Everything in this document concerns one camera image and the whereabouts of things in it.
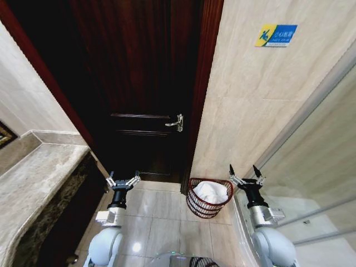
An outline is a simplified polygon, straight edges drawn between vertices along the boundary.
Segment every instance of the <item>dark marble cabinet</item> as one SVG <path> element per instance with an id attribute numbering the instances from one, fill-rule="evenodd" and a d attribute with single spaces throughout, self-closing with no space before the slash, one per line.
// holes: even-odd
<path id="1" fill-rule="evenodd" d="M 105 179 L 88 152 L 22 236 L 12 266 L 67 266 L 104 193 Z"/>

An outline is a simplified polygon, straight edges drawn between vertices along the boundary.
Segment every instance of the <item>red wire basket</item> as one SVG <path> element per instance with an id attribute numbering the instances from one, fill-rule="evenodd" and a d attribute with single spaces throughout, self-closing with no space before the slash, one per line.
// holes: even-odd
<path id="1" fill-rule="evenodd" d="M 211 204 L 199 198 L 195 192 L 194 188 L 203 181 L 217 182 L 218 184 L 226 186 L 228 189 L 228 200 L 219 204 Z M 187 194 L 187 204 L 189 209 L 198 217 L 204 219 L 210 219 L 215 217 L 219 211 L 225 206 L 226 203 L 230 201 L 234 193 L 233 185 L 231 182 L 226 180 L 213 180 L 213 179 L 200 179 L 191 178 L 188 183 L 188 194 Z"/>

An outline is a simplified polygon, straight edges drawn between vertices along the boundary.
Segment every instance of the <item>picture frame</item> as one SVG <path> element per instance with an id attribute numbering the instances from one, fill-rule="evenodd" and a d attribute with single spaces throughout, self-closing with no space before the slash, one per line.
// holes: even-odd
<path id="1" fill-rule="evenodd" d="M 0 149 L 10 144 L 18 136 L 0 121 Z"/>

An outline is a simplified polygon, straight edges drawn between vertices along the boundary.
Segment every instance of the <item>floor tile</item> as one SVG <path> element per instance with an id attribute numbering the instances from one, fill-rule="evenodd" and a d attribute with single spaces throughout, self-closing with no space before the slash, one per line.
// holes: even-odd
<path id="1" fill-rule="evenodd" d="M 201 221 L 202 223 L 208 223 L 209 219 L 203 219 L 201 217 L 196 216 L 191 210 L 189 209 L 187 202 L 186 202 L 186 196 L 181 195 L 180 196 L 180 219 L 184 221 Z"/>
<path id="2" fill-rule="evenodd" d="M 209 222 L 217 224 L 231 224 L 230 214 L 233 212 L 232 204 L 232 201 L 227 203 L 214 218 L 209 219 Z"/>
<path id="3" fill-rule="evenodd" d="M 145 256 L 152 218 L 125 216 L 122 233 L 124 236 L 120 254 Z"/>
<path id="4" fill-rule="evenodd" d="M 144 267 L 145 258 L 131 255 L 120 255 L 117 267 Z"/>
<path id="5" fill-rule="evenodd" d="M 244 266 L 232 225 L 210 224 L 214 259 L 228 266 Z"/>
<path id="6" fill-rule="evenodd" d="M 68 267 L 83 267 L 88 256 L 88 251 L 76 250 L 75 253 L 78 255 L 78 261 L 74 264 L 68 264 Z"/>
<path id="7" fill-rule="evenodd" d="M 140 181 L 135 186 L 135 189 L 180 192 L 180 184 L 177 184 L 175 182 Z"/>
<path id="8" fill-rule="evenodd" d="M 180 193 L 157 192 L 154 217 L 162 219 L 180 219 Z"/>
<path id="9" fill-rule="evenodd" d="M 209 223 L 181 221 L 180 251 L 187 255 L 212 258 Z"/>
<path id="10" fill-rule="evenodd" d="M 153 218 L 147 257 L 155 257 L 168 251 L 178 251 L 180 243 L 180 221 Z"/>
<path id="11" fill-rule="evenodd" d="M 156 191 L 131 190 L 126 196 L 125 214 L 132 216 L 152 217 L 156 200 Z"/>
<path id="12" fill-rule="evenodd" d="M 107 205 L 110 204 L 110 202 L 112 201 L 112 197 L 113 197 L 113 190 L 109 190 L 108 193 L 104 194 L 99 202 L 98 207 L 96 208 L 96 211 L 106 211 L 107 210 Z"/>

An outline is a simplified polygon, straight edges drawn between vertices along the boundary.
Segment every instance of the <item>white towel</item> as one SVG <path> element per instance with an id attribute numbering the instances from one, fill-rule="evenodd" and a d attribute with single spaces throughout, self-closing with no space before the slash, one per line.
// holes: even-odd
<path id="1" fill-rule="evenodd" d="M 200 182 L 193 191 L 199 198 L 211 204 L 220 204 L 228 200 L 228 189 L 217 182 Z"/>

